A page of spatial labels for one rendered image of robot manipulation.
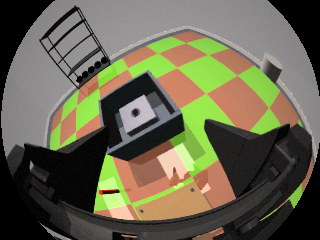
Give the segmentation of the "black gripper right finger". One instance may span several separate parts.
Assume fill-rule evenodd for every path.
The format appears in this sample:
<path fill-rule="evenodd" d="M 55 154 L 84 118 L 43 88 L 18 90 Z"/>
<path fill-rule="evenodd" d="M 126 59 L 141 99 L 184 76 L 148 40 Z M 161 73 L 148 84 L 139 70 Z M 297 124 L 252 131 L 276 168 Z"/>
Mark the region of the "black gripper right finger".
<path fill-rule="evenodd" d="M 204 129 L 237 199 L 251 191 L 249 185 L 267 163 L 277 141 L 288 136 L 289 124 L 261 135 L 208 119 L 205 120 Z"/>

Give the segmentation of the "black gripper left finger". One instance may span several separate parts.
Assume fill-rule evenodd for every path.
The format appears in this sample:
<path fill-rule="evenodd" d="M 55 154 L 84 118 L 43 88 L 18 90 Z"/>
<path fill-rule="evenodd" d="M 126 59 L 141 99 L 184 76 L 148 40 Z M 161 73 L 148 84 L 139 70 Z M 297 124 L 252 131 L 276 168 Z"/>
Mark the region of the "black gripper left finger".
<path fill-rule="evenodd" d="M 111 133 L 105 125 L 57 151 L 27 143 L 24 149 L 33 165 L 51 173 L 65 192 L 83 207 L 81 209 L 93 213 L 109 136 Z"/>

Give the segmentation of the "red peg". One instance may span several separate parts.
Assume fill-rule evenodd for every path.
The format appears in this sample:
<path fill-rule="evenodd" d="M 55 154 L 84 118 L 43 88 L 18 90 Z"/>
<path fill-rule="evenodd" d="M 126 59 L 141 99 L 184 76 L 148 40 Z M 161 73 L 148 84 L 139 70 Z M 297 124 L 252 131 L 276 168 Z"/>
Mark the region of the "red peg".
<path fill-rule="evenodd" d="M 113 193 L 119 193 L 119 189 L 100 189 L 100 195 L 113 195 Z"/>

